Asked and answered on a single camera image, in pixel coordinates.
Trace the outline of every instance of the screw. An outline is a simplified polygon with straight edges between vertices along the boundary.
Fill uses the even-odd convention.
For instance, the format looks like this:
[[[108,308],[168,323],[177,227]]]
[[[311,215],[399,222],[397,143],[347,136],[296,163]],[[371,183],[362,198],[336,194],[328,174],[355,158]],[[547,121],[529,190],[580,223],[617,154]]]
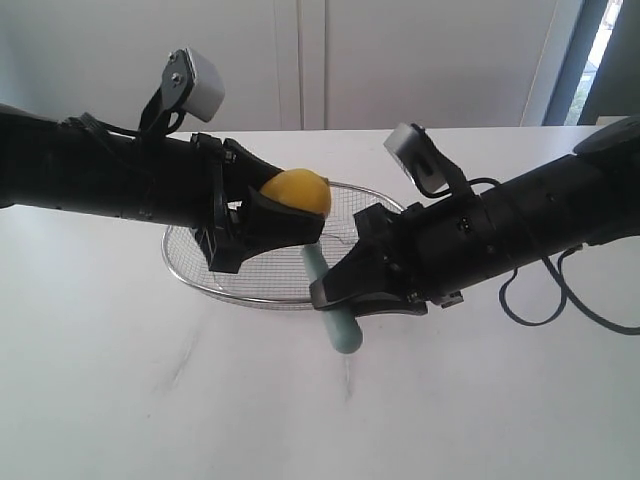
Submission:
[[[171,81],[174,85],[180,85],[182,83],[182,80],[182,75],[180,75],[178,72],[175,72],[173,75],[171,75]]]

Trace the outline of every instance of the table surface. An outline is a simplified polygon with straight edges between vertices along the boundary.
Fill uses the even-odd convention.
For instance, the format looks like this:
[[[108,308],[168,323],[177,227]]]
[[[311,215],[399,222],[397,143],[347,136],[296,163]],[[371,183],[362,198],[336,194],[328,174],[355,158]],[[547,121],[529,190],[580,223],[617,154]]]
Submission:
[[[471,177],[507,180],[588,127],[436,130]],[[245,132],[266,160],[421,200],[385,131]],[[505,277],[425,317],[361,321],[334,352],[314,312],[217,302],[166,270],[160,225],[12,207],[0,212],[0,478],[638,478],[640,340],[573,307],[525,328]],[[634,322],[633,240],[567,262],[579,295]],[[558,301],[541,265],[511,303]]]

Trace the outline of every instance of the teal foam stick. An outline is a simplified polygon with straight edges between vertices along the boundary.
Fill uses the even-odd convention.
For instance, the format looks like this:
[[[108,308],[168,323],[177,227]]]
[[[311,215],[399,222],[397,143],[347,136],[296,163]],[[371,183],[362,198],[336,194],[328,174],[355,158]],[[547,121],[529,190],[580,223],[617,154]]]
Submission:
[[[315,281],[329,270],[317,243],[302,247],[302,258],[309,282]],[[348,308],[337,308],[321,314],[333,348],[345,354],[354,353],[360,348],[362,330]]]

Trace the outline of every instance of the lemon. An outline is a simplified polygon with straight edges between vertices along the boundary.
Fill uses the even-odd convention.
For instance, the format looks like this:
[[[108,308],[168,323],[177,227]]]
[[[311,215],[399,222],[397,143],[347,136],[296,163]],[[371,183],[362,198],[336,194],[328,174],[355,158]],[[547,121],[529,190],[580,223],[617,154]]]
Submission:
[[[306,168],[285,170],[265,183],[260,193],[271,200],[325,218],[331,211],[329,181]]]

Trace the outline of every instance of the metal mesh strainer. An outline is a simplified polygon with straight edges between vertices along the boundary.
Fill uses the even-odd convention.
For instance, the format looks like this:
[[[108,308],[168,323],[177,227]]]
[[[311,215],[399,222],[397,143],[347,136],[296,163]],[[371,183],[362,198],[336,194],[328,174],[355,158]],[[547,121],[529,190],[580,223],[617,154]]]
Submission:
[[[374,203],[392,211],[402,207],[373,190],[331,183],[331,213],[320,237],[329,266],[335,265],[358,240],[353,214]],[[218,300],[254,308],[301,310],[311,308],[309,280],[301,247],[263,253],[245,261],[237,274],[210,272],[188,228],[169,227],[162,239],[164,261],[179,280]]]

